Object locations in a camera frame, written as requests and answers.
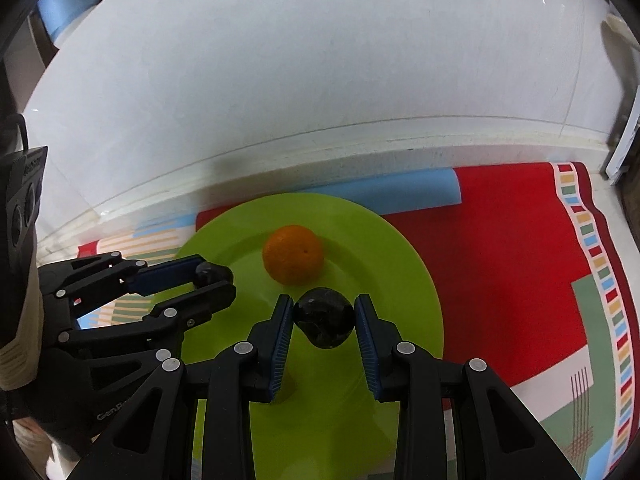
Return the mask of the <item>small orange mandarin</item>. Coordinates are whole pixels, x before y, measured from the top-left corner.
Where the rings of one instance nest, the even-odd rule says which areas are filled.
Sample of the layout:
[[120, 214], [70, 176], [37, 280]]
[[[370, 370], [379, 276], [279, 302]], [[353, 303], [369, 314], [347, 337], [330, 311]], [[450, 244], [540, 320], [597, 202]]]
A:
[[270, 278], [282, 285], [311, 283], [323, 270], [322, 241], [304, 226], [282, 226], [262, 246], [262, 264]]

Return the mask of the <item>dark plum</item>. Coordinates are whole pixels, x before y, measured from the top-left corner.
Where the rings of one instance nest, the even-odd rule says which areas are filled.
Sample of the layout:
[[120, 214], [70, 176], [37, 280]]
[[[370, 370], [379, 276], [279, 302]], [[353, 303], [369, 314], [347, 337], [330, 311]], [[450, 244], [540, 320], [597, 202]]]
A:
[[193, 285], [196, 289], [219, 282], [233, 283], [233, 273], [226, 266], [218, 266], [218, 264], [203, 261], [196, 267], [193, 279]]
[[296, 301], [293, 318], [311, 344], [329, 350], [339, 347], [354, 330], [355, 309], [340, 292], [316, 287]]

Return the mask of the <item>green plate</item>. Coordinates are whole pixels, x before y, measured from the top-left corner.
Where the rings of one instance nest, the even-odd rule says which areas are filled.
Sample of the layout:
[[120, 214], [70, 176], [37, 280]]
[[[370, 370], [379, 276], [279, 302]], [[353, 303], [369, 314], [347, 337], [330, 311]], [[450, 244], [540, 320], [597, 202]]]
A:
[[255, 471], [261, 479], [358, 479], [387, 465], [395, 452], [398, 405], [370, 393], [355, 325], [341, 308], [315, 314], [309, 284], [275, 281], [262, 262], [268, 238], [302, 226], [323, 248], [317, 285], [342, 306], [368, 295], [380, 318], [408, 341], [440, 356], [442, 311], [416, 250], [391, 224], [363, 206], [312, 193], [273, 195], [236, 206], [202, 226], [181, 248], [228, 266], [232, 306], [184, 337], [182, 356], [213, 358], [270, 317], [277, 299], [292, 297], [294, 330], [282, 385], [272, 402], [250, 406]]

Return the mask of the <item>cream handled pan lower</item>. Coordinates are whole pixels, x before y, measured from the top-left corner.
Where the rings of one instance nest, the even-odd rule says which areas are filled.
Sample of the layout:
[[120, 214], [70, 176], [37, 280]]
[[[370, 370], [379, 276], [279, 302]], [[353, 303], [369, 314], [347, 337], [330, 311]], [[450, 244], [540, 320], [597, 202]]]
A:
[[623, 18], [616, 14], [609, 13], [605, 18], [605, 24], [608, 25], [608, 28], [611, 29], [614, 34], [623, 38], [634, 50], [640, 51], [638, 39], [634, 36], [634, 33]]

